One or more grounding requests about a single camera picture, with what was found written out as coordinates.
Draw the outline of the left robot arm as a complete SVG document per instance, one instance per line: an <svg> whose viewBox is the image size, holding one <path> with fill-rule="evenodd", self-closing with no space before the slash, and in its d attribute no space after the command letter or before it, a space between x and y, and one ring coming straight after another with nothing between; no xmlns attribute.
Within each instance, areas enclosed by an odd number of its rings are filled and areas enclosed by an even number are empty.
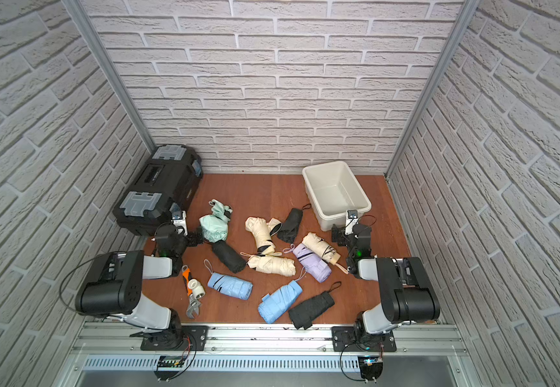
<svg viewBox="0 0 560 387"><path fill-rule="evenodd" d="M176 311L160 306L143 294L144 280L181 277L189 306L186 315L199 312L204 288L183 264L187 248L204 242L202 228L188 232L171 223L159 227L154 237L159 256L142 250L112 252L96 256L75 298L78 314L98 319L118 319L151 335L161 332L178 334L180 320Z"/></svg>

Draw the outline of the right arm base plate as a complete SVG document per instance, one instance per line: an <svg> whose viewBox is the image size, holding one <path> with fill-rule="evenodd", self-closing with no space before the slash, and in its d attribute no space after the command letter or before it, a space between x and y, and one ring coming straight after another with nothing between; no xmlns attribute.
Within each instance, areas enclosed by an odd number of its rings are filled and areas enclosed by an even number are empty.
<svg viewBox="0 0 560 387"><path fill-rule="evenodd" d="M370 335L350 326L331 328L333 349L335 352L396 352L395 337L392 332Z"/></svg>

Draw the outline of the white plastic storage box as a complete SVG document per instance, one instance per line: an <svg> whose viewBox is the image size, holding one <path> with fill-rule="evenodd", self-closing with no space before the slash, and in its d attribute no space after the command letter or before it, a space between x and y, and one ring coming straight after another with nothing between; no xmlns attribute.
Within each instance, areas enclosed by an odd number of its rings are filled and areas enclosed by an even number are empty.
<svg viewBox="0 0 560 387"><path fill-rule="evenodd" d="M371 201L344 161L310 165L302 170L307 196L323 232L344 226L347 211L369 212Z"/></svg>

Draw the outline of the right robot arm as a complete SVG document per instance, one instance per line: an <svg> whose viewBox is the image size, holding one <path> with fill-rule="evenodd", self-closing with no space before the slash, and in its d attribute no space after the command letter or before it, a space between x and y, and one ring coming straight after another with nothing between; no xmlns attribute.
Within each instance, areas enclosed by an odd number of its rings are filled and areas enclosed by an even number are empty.
<svg viewBox="0 0 560 387"><path fill-rule="evenodd" d="M371 232L370 226L360 223L332 228L332 241L348 249L349 273L378 283L380 303L357 316L356 339L383 336L406 323L438 319L441 306L421 259L374 256Z"/></svg>

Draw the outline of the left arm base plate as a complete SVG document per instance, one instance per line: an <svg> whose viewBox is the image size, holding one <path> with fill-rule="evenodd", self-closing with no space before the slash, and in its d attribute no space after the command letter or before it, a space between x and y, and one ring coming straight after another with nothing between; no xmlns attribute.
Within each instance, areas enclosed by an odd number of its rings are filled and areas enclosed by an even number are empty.
<svg viewBox="0 0 560 387"><path fill-rule="evenodd" d="M141 351L203 351L209 326L186 325L160 332L140 332Z"/></svg>

